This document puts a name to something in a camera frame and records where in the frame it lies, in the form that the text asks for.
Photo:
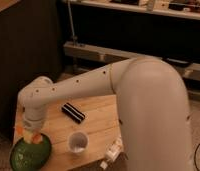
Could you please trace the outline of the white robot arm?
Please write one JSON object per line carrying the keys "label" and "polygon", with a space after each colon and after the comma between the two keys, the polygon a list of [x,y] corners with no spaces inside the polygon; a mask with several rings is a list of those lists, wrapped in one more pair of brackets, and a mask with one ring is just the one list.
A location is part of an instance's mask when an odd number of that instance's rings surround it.
{"label": "white robot arm", "polygon": [[128,171],[194,171],[187,89],[179,73],[155,57],[119,61],[58,83],[36,78],[18,94],[24,128],[40,130],[50,102],[110,94]]}

